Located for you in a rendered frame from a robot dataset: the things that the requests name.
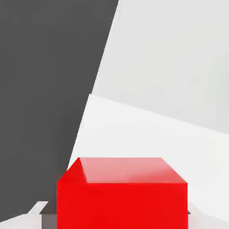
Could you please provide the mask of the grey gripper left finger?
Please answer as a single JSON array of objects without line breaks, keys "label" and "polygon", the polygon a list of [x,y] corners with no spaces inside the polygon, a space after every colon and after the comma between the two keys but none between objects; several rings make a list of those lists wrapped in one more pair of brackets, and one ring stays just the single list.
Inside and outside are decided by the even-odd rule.
[{"label": "grey gripper left finger", "polygon": [[0,222],[0,229],[57,229],[56,201],[38,201],[26,214]]}]

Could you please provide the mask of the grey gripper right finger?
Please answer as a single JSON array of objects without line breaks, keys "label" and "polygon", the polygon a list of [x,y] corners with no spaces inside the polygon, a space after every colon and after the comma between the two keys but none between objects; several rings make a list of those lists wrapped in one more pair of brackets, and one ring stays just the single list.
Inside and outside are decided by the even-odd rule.
[{"label": "grey gripper right finger", "polygon": [[188,211],[188,229],[229,229],[229,222],[203,214],[191,202],[188,202]]}]

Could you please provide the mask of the small red cube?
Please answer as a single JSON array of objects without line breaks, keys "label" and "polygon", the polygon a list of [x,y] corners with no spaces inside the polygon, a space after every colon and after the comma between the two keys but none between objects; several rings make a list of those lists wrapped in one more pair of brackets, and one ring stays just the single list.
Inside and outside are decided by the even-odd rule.
[{"label": "small red cube", "polygon": [[160,157],[80,157],[57,183],[57,229],[188,229],[187,182]]}]

